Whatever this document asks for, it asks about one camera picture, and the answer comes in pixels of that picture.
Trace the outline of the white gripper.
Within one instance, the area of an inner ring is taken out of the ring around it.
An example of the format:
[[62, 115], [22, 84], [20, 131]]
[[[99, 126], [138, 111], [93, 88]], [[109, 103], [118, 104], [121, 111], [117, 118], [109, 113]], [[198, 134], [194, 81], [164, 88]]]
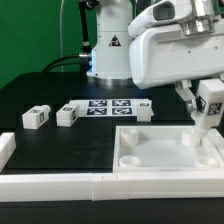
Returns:
[[175, 90], [191, 114], [197, 105], [190, 80], [224, 72], [224, 24], [216, 24], [214, 33], [196, 36], [185, 36], [178, 24], [153, 27], [132, 42], [129, 55], [139, 88], [177, 81]]

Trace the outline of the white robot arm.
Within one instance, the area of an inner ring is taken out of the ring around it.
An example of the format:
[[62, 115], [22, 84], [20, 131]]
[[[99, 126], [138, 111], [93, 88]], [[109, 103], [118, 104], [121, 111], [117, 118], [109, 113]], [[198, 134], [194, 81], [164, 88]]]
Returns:
[[224, 18], [215, 0], [79, 0], [96, 11], [87, 77], [141, 89], [224, 73]]

